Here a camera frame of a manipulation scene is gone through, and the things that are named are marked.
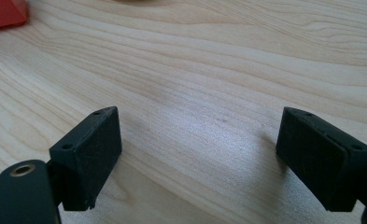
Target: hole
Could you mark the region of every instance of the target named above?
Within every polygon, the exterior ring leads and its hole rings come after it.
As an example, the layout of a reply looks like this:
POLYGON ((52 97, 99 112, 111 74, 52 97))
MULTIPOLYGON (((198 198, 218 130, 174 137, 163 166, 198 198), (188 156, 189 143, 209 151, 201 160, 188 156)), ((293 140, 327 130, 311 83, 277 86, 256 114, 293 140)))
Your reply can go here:
POLYGON ((355 148, 356 150, 362 150, 363 148, 361 148, 360 146, 358 145, 352 145, 353 148, 355 148))
POLYGON ((35 166, 33 164, 26 164, 22 165, 20 167, 17 167, 15 170, 13 170, 10 175, 14 177, 19 177, 23 175, 27 175, 31 173, 35 169, 35 166))
POLYGON ((65 144, 62 146, 63 149, 69 149, 72 147, 72 144, 65 144))

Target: black 3d printed part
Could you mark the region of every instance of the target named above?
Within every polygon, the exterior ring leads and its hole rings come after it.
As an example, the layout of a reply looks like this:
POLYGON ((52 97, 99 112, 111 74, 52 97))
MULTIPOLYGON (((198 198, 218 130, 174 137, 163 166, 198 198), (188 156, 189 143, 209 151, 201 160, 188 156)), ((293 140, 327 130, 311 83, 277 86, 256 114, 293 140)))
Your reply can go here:
POLYGON ((22 161, 0 174, 0 223, 61 223, 67 211, 94 208, 121 154, 119 113, 98 110, 53 146, 51 160, 22 161))
POLYGON ((350 212, 367 175, 367 146, 319 117, 285 107, 276 154, 329 211, 350 212))
POLYGON ((56 143, 49 154, 54 172, 64 182, 64 210, 94 208, 96 197, 121 154, 117 108, 90 114, 56 143))

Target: black block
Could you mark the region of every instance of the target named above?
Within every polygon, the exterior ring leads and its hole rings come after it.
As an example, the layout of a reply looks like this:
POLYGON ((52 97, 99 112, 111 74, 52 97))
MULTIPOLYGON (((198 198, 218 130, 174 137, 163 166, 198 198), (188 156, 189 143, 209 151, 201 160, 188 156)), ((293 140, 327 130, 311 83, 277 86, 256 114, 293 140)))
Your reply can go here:
POLYGON ((352 211, 367 172, 365 144, 313 114, 285 107, 276 154, 327 210, 352 211))
POLYGON ((121 154, 115 106, 93 112, 50 150, 52 168, 62 179, 66 211, 94 208, 95 200, 121 154))

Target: black clamp jaw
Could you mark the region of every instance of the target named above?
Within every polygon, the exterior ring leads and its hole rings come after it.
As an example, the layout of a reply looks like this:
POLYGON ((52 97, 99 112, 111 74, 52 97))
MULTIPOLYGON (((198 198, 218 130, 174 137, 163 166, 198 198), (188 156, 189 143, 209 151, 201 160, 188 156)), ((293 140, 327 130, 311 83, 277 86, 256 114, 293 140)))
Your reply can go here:
POLYGON ((326 210, 351 212, 359 199, 367 223, 367 145, 311 113, 285 107, 276 154, 326 210))
POLYGON ((91 113, 50 150, 51 160, 22 161, 0 174, 0 224, 61 223, 66 211, 94 208, 121 154, 118 109, 91 113))

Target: light wood surface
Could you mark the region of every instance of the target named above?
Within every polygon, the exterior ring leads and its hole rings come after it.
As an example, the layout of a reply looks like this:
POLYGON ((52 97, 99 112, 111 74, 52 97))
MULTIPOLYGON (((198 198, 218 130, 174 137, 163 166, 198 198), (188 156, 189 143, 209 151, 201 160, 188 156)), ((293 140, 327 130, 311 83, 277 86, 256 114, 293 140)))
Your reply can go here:
POLYGON ((360 223, 275 155, 283 107, 367 144, 367 0, 29 0, 0 31, 0 172, 116 105, 123 153, 64 223, 360 223))

